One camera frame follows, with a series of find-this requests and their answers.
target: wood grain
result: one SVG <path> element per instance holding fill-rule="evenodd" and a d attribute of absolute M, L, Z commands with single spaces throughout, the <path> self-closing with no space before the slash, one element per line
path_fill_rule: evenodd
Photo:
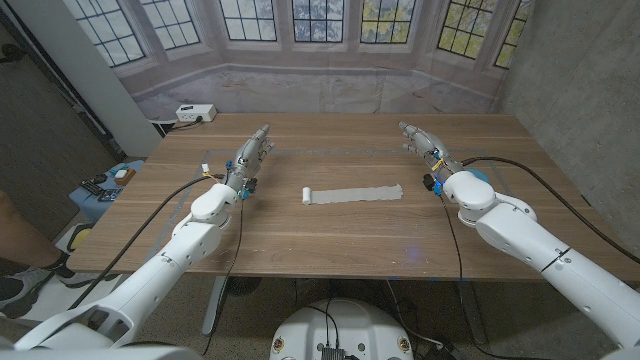
<path fill-rule="evenodd" d="M 440 200 L 427 192 L 424 161 L 401 149 L 405 121 L 437 134 L 459 160 L 502 156 L 533 168 L 584 216 L 614 236 L 518 120 L 506 115 L 219 114 L 213 123 L 170 134 L 70 259 L 75 270 L 104 268 L 164 198 L 193 179 L 209 151 L 212 172 L 255 130 L 271 124 L 276 150 L 258 174 L 258 191 L 244 202 L 238 276 L 437 278 L 458 277 L 458 259 Z M 497 191 L 527 201 L 541 224 L 623 280 L 640 280 L 637 266 L 594 235 L 524 171 L 478 162 Z M 314 190 L 400 184 L 397 201 L 305 206 L 302 188 Z M 179 211 L 172 200 L 114 268 L 135 271 L 159 236 L 189 211 L 213 182 L 196 184 Z M 450 205 L 463 264 L 475 280 L 541 279 L 526 265 L 486 244 L 457 221 Z M 224 274 L 239 238 L 239 210 L 218 249 L 191 272 Z M 167 226 L 170 216 L 177 218 Z M 160 244 L 168 241 L 161 239 Z"/>

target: shoe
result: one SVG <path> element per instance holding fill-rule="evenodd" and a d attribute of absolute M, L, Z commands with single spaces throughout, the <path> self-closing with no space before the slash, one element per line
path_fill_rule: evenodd
<path fill-rule="evenodd" d="M 7 278 L 21 281 L 23 286 L 22 290 L 14 297 L 0 301 L 0 311 L 10 319 L 24 316 L 38 301 L 40 289 L 51 277 L 53 277 L 52 272 L 36 267 L 30 267 L 23 272 L 7 276 Z"/>
<path fill-rule="evenodd" d="M 93 282 L 93 280 L 98 278 L 99 275 L 100 274 L 97 274 L 97 273 L 76 273 L 70 278 L 65 278 L 58 275 L 58 280 L 60 280 L 60 282 L 63 283 L 64 286 L 68 287 L 69 289 L 78 289 L 85 285 L 89 285 L 90 283 Z M 102 279 L 102 281 L 111 281 L 117 277 L 118 277 L 118 274 L 109 274 L 105 276 Z"/>

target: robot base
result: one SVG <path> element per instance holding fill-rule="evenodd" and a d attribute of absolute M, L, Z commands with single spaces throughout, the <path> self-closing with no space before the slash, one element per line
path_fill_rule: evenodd
<path fill-rule="evenodd" d="M 311 304 L 322 311 L 327 301 Z M 327 344 L 325 314 L 303 307 L 285 320 L 273 336 L 270 359 L 324 359 L 335 350 Z M 329 315 L 338 327 L 339 349 L 351 359 L 411 360 L 413 352 L 407 333 L 391 316 L 375 306 L 353 299 L 332 299 Z M 336 329 L 329 321 L 329 345 L 336 348 Z"/>

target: electrical outlet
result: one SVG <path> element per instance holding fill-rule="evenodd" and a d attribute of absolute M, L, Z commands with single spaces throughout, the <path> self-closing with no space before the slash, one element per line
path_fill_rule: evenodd
<path fill-rule="evenodd" d="M 194 122 L 198 116 L 202 116 L 203 122 L 210 122 L 213 121 L 217 113 L 213 105 L 186 104 L 181 105 L 178 110 L 176 110 L 178 121 L 181 122 Z"/>

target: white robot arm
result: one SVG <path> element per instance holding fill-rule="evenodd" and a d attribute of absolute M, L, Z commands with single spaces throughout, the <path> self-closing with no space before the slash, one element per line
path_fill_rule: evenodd
<path fill-rule="evenodd" d="M 431 168 L 436 193 L 460 206 L 458 218 L 489 245 L 538 271 L 621 348 L 640 346 L 640 294 L 572 249 L 537 223 L 525 202 L 494 192 L 491 185 L 449 155 L 436 136 L 400 123 L 409 151 Z"/>
<path fill-rule="evenodd" d="M 53 316 L 14 345 L 15 350 L 117 348 L 133 341 L 140 326 L 180 276 L 220 244 L 231 216 L 227 210 L 255 190 L 252 177 L 273 148 L 269 125 L 259 129 L 227 163 L 222 184 L 215 184 L 191 205 L 171 240 L 111 294 Z"/>

